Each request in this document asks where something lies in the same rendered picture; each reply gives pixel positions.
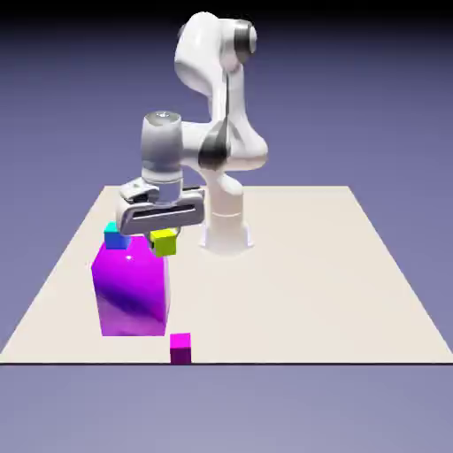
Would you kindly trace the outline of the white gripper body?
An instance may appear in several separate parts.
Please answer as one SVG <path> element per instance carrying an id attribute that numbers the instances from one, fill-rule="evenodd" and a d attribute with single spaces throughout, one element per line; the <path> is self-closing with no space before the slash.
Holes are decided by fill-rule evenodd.
<path id="1" fill-rule="evenodd" d="M 123 235 L 145 234 L 166 228 L 187 227 L 204 220 L 203 192 L 183 192 L 171 206 L 128 203 L 119 199 L 116 224 Z"/>

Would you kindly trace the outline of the small yellow cube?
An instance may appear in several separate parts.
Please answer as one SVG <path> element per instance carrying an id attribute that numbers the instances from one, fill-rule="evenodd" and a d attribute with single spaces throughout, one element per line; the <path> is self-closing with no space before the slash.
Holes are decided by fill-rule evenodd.
<path id="1" fill-rule="evenodd" d="M 151 231 L 149 234 L 150 247 L 156 257 L 166 257 L 176 254 L 177 230 L 166 228 Z"/>

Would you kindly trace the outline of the small blue cube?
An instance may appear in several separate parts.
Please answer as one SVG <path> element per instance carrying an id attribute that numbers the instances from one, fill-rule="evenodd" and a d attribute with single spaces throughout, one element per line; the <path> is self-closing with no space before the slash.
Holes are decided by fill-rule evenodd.
<path id="1" fill-rule="evenodd" d="M 126 250 L 131 237 L 123 235 L 117 228 L 115 221 L 110 221 L 104 228 L 104 245 L 108 250 Z"/>

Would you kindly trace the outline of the small magenta cube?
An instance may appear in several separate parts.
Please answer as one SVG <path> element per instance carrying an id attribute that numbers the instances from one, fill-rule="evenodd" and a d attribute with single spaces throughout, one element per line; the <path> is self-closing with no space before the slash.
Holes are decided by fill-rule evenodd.
<path id="1" fill-rule="evenodd" d="M 192 363 L 190 333 L 170 334 L 170 361 L 172 365 Z"/>

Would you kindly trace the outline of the large magenta box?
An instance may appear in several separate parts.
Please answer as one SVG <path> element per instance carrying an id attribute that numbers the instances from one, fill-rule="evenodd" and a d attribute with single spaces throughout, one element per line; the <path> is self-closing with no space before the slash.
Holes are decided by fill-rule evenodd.
<path id="1" fill-rule="evenodd" d="M 134 236 L 124 249 L 102 245 L 91 265 L 102 335 L 163 336 L 170 310 L 168 261 Z"/>

